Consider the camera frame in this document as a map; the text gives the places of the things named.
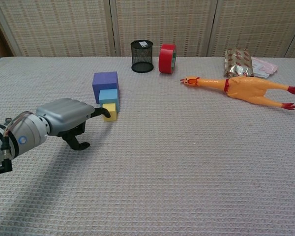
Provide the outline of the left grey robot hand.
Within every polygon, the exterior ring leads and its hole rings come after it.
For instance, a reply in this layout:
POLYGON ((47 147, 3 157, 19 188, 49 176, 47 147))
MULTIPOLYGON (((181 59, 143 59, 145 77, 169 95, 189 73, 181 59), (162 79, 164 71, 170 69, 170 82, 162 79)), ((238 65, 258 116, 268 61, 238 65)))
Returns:
POLYGON ((100 115, 111 117, 105 108, 95 108, 71 98, 44 104, 36 109, 36 115, 46 119, 50 127, 50 136, 61 137, 73 150, 84 150, 90 146, 90 143, 79 143, 76 139, 76 136, 84 133, 88 119, 100 115))

